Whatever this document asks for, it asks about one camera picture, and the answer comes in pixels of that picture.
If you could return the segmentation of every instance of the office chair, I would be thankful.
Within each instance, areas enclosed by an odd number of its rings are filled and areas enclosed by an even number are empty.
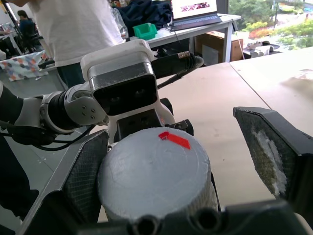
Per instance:
[[[15,51],[15,48],[13,47],[9,37],[0,39],[0,49],[6,53],[7,59],[17,55],[17,52]]]

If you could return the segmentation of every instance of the white desk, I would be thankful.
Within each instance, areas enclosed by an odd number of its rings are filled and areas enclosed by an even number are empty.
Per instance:
[[[197,28],[190,28],[185,30],[176,31],[176,35],[179,40],[191,39],[190,43],[190,52],[194,52],[194,37],[208,33],[215,30],[225,29],[225,41],[224,41],[224,55],[223,55],[223,62],[229,62],[230,61],[230,52],[231,52],[231,35],[233,33],[233,21],[237,21],[241,19],[241,16],[235,16],[235,15],[222,15],[221,16],[222,22],[210,24],[202,27]],[[157,32],[157,35],[155,38],[148,40],[150,47],[159,47],[168,43],[173,43],[177,41],[177,37],[175,35],[175,32],[171,32],[166,28],[162,28]]]
[[[15,42],[15,40],[14,40],[14,34],[15,34],[15,31],[12,31],[12,32],[10,32],[8,35],[0,36],[0,39],[1,39],[1,38],[9,37],[10,40],[11,40],[11,43],[12,43],[13,47],[18,51],[19,55],[22,55],[22,52],[21,52],[19,46],[16,44],[16,42]]]

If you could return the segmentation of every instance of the patterned cloth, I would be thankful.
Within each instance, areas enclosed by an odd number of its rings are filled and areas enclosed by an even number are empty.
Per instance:
[[[40,72],[38,63],[46,58],[45,51],[35,52],[28,55],[21,55],[9,60],[0,61],[0,67],[8,74],[11,82],[40,77],[47,75],[47,72]]]

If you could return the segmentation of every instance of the person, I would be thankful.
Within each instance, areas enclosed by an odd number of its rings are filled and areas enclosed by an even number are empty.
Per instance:
[[[28,17],[27,13],[23,10],[18,11],[18,16],[20,17],[20,31],[23,35],[25,35],[27,26],[33,25],[34,23]]]
[[[7,0],[28,3],[68,87],[84,83],[80,61],[86,54],[123,43],[107,0]]]

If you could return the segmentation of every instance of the red marker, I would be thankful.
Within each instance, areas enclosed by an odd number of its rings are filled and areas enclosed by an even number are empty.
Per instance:
[[[166,132],[163,132],[159,135],[160,139],[162,140],[169,140],[171,142],[174,142],[176,144],[179,144],[180,146],[184,147],[184,148],[187,148],[187,149],[191,149],[190,147],[190,144],[189,144],[189,141],[180,137],[180,136],[177,136],[177,135],[173,135],[171,133],[169,133],[168,131]]]

